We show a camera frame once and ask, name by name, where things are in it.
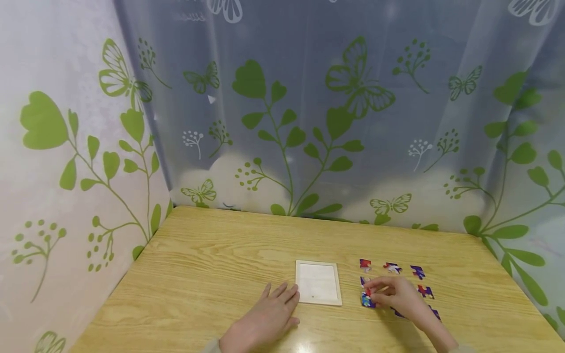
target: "colorful puzzle piece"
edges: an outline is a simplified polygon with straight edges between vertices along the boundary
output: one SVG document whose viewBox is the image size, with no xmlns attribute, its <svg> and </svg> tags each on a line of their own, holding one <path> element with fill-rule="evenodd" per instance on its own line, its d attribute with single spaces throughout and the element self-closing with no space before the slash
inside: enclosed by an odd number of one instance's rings
<svg viewBox="0 0 565 353">
<path fill-rule="evenodd" d="M 398 266 L 398 264 L 392 263 L 392 262 L 387 262 L 383 265 L 384 268 L 386 268 L 388 270 L 388 272 L 393 272 L 396 274 L 400 274 L 400 272 L 402 271 L 402 268 L 400 266 Z"/>
<path fill-rule="evenodd" d="M 371 298 L 365 293 L 361 293 L 361 305 L 366 308 L 376 308 Z"/>
<path fill-rule="evenodd" d="M 433 314 L 436 315 L 437 319 L 441 321 L 440 313 L 438 313 L 437 310 L 432 309 L 431 305 L 428 305 L 428 306 L 429 306 L 430 310 L 433 312 Z"/>
<path fill-rule="evenodd" d="M 361 267 L 365 273 L 371 270 L 371 261 L 365 259 L 359 259 L 359 267 Z"/>
<path fill-rule="evenodd" d="M 422 269 L 422 267 L 420 267 L 420 266 L 413 266 L 413 265 L 410 265 L 410 267 L 414 270 L 414 271 L 412 272 L 412 274 L 413 274 L 414 276 L 418 276 L 418 278 L 420 278 L 421 280 L 424 279 L 425 274 L 424 274 L 424 270 Z"/>
<path fill-rule="evenodd" d="M 393 308 L 393 307 L 390 307 L 390 308 L 391 308 L 392 310 L 394 310 L 394 314 L 395 314 L 396 316 L 399 316 L 399 317 L 401 317 L 401 318 L 405 319 L 405 317 L 404 317 L 404 316 L 402 316 L 402 314 L 401 314 L 401 313 L 399 313 L 398 311 L 396 311 L 396 309 L 395 309 L 395 308 Z"/>
<path fill-rule="evenodd" d="M 432 289 L 430 287 L 426 287 L 424 289 L 422 285 L 418 285 L 418 292 L 420 292 L 423 298 L 425 298 L 426 296 L 432 297 L 432 299 L 436 298 L 433 296 Z"/>
</svg>

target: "wooden table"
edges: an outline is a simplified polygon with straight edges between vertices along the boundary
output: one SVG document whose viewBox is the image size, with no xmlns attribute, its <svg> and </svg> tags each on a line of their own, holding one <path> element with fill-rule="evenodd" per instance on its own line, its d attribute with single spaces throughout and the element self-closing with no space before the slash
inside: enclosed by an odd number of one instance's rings
<svg viewBox="0 0 565 353">
<path fill-rule="evenodd" d="M 396 262 L 432 288 L 444 324 L 478 352 L 562 352 L 559 338 L 472 236 L 177 207 L 71 352 L 198 352 L 257 301 L 268 282 L 294 281 L 295 261 L 338 264 L 342 307 L 300 303 L 297 329 L 272 352 L 431 352 L 392 310 L 360 305 L 359 258 L 373 274 Z M 413 276 L 410 265 L 426 278 Z"/>
</svg>

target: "curtain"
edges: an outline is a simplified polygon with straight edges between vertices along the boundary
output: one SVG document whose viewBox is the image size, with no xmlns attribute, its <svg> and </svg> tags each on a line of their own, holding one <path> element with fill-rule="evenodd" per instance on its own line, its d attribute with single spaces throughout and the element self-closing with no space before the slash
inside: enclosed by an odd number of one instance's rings
<svg viewBox="0 0 565 353">
<path fill-rule="evenodd" d="M 175 203 L 472 234 L 565 337 L 562 1 L 116 10 Z"/>
<path fill-rule="evenodd" d="M 0 8 L 0 351 L 67 352 L 172 204 L 143 113 L 100 83 L 109 38 L 130 65 L 113 2 Z"/>
</svg>

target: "left hand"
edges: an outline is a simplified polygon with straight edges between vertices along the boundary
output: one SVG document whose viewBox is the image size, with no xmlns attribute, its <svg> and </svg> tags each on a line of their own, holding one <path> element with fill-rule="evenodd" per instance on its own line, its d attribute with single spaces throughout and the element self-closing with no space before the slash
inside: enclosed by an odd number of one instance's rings
<svg viewBox="0 0 565 353">
<path fill-rule="evenodd" d="M 277 340 L 300 323 L 297 317 L 291 317 L 300 299 L 298 285 L 290 289 L 287 286 L 287 283 L 281 284 L 270 295 L 271 284 L 265 287 L 255 306 L 220 339 L 222 353 L 247 353 Z"/>
</svg>

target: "sleeve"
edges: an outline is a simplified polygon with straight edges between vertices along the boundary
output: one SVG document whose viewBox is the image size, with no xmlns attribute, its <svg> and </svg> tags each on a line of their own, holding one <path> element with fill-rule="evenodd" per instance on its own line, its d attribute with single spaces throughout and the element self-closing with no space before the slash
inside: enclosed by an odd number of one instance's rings
<svg viewBox="0 0 565 353">
<path fill-rule="evenodd" d="M 475 350 L 467 346 L 459 346 L 449 351 L 449 353 L 475 353 Z"/>
<path fill-rule="evenodd" d="M 220 341 L 214 338 L 206 347 L 202 350 L 202 353 L 221 353 L 220 351 Z"/>
</svg>

